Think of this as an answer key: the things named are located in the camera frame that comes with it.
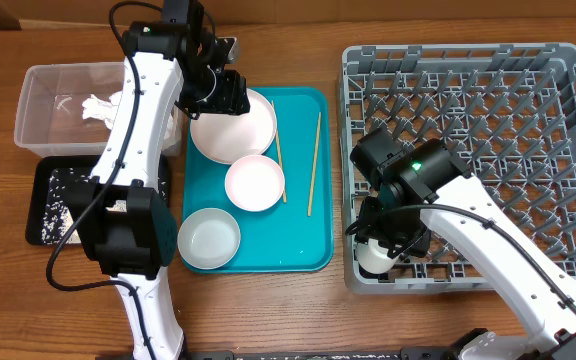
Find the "grey shallow bowl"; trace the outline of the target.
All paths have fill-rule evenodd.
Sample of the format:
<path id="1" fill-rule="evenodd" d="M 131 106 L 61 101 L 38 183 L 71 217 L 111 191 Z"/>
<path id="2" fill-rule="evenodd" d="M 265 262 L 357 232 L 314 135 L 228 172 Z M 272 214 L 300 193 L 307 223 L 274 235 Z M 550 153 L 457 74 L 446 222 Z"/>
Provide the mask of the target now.
<path id="1" fill-rule="evenodd" d="M 204 208 L 187 217 L 178 233 L 181 258 L 200 270 L 227 264 L 237 253 L 241 232 L 237 221 L 218 208 Z"/>

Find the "white napkin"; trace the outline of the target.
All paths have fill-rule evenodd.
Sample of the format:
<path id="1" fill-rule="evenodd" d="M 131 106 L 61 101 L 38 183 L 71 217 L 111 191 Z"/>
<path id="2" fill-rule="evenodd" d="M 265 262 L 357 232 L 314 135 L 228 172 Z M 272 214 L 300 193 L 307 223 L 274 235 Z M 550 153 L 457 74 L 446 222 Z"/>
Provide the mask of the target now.
<path id="1" fill-rule="evenodd" d="M 119 103 L 122 97 L 122 92 L 118 91 L 113 93 L 108 101 L 101 100 L 94 94 L 83 101 L 82 119 L 95 119 L 104 122 L 108 130 L 111 130 L 114 125 Z M 165 141 L 175 142 L 181 138 L 181 130 L 179 125 L 179 111 L 176 107 L 173 108 L 169 116 L 164 136 Z"/>

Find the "large white plate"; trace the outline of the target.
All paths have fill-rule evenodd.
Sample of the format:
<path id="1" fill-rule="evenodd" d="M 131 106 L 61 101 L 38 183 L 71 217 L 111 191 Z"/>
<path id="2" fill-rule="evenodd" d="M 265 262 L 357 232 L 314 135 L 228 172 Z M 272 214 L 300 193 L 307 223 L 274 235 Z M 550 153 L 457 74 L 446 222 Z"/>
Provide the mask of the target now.
<path id="1" fill-rule="evenodd" d="M 274 142 L 277 117 L 270 101 L 248 89 L 250 111 L 242 115 L 202 114 L 190 124 L 195 147 L 206 158 L 233 164 L 248 155 L 261 155 Z"/>

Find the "white bowl with food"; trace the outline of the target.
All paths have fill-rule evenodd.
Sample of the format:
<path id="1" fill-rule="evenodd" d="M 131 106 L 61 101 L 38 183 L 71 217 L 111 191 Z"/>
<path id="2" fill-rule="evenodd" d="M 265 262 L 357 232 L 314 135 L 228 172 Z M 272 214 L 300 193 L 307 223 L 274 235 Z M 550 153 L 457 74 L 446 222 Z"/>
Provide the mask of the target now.
<path id="1" fill-rule="evenodd" d="M 229 167 L 224 186 L 228 199 L 236 207 L 248 212 L 262 212 L 283 198 L 285 176 L 273 159 L 249 155 Z"/>

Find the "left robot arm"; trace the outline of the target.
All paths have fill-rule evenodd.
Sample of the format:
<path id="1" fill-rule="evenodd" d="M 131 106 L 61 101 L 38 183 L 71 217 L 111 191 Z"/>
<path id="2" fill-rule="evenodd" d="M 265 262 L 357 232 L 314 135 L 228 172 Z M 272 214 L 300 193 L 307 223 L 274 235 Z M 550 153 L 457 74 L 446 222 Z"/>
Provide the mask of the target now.
<path id="1" fill-rule="evenodd" d="M 186 341 L 172 305 L 168 267 L 177 223 L 159 194 L 159 165 L 173 109 L 189 119 L 250 110 L 246 80 L 230 69 L 237 41 L 204 28 L 198 1 L 166 1 L 161 18 L 114 34 L 124 54 L 121 99 L 97 164 L 66 190 L 74 218 L 59 240 L 77 234 L 87 258 L 122 299 L 135 359 L 184 359 Z"/>

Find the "small white cup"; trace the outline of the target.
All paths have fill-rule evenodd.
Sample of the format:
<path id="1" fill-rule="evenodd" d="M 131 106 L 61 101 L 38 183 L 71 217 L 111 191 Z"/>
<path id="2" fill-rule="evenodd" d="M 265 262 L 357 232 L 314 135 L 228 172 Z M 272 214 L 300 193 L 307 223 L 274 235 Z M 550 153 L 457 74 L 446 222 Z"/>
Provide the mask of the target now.
<path id="1" fill-rule="evenodd" d="M 361 268 L 375 275 L 388 272 L 398 260 L 398 257 L 389 257 L 388 249 L 380 246 L 376 239 L 369 239 L 367 243 L 358 243 L 356 257 Z"/>

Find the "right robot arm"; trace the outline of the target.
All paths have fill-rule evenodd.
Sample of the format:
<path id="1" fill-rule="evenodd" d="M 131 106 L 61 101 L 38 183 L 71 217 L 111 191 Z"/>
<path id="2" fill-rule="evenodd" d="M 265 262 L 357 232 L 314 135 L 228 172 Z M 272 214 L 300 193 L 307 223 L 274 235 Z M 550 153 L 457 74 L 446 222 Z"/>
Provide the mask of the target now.
<path id="1" fill-rule="evenodd" d="M 384 128 L 361 139 L 350 160 L 376 191 L 346 234 L 361 268 L 390 270 L 437 234 L 452 244 L 514 312 L 525 336 L 474 329 L 441 359 L 576 359 L 576 280 L 550 260 L 494 203 L 469 166 L 444 142 L 414 150 Z"/>

